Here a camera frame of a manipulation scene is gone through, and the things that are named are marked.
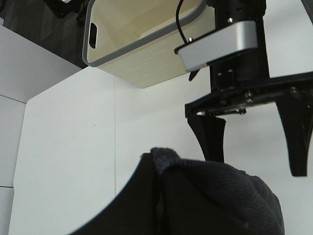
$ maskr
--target dark floor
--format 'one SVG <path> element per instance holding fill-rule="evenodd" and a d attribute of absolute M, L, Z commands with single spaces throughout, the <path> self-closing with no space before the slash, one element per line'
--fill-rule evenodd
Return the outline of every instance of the dark floor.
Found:
<path fill-rule="evenodd" d="M 82 61 L 84 27 L 78 26 L 77 16 L 71 12 L 59 19 L 43 0 L 7 0 L 0 12 L 4 27 L 85 68 L 87 65 Z"/>

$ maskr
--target cream storage bin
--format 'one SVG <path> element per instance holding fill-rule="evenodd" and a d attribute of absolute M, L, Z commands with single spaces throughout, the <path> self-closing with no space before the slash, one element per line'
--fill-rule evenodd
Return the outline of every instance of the cream storage bin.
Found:
<path fill-rule="evenodd" d="M 179 0 L 90 0 L 83 60 L 140 88 L 187 73 L 174 49 L 183 44 L 175 22 Z M 205 0 L 185 0 L 180 24 L 188 39 L 214 29 Z"/>

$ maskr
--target fabric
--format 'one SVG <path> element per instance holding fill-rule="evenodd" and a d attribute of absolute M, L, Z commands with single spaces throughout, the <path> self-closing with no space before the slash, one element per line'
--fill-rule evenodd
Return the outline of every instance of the fabric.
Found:
<path fill-rule="evenodd" d="M 154 148 L 152 156 L 160 175 L 170 167 L 179 167 L 192 185 L 249 231 L 256 235 L 285 234 L 279 200 L 259 177 L 225 163 L 181 159 L 171 149 Z"/>
<path fill-rule="evenodd" d="M 283 230 L 278 199 L 261 179 L 154 148 L 118 196 L 71 235 L 282 235 Z"/>
<path fill-rule="evenodd" d="M 313 23 L 313 1 L 312 0 L 302 0 L 302 3 Z"/>

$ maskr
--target black mount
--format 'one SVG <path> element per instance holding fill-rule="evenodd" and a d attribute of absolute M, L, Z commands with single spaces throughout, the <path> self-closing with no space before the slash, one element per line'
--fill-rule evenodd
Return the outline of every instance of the black mount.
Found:
<path fill-rule="evenodd" d="M 206 160 L 224 162 L 225 120 L 216 116 L 245 114 L 247 107 L 276 102 L 288 145 L 293 176 L 307 175 L 313 128 L 313 72 L 269 77 L 263 16 L 266 0 L 206 0 L 215 8 L 215 30 L 253 20 L 258 48 L 210 65 L 211 93 L 185 105 L 188 124 Z"/>

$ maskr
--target screw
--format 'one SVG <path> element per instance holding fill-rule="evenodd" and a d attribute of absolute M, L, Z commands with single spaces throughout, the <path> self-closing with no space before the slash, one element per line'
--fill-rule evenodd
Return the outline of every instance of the screw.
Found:
<path fill-rule="evenodd" d="M 294 94 L 297 92 L 297 88 L 296 87 L 291 87 L 291 93 Z"/>
<path fill-rule="evenodd" d="M 239 109 L 238 110 L 240 115 L 245 115 L 246 114 L 246 109 Z"/>
<path fill-rule="evenodd" d="M 251 92 L 247 92 L 247 93 L 245 94 L 245 97 L 246 97 L 246 98 L 252 97 L 252 93 L 251 93 Z"/>

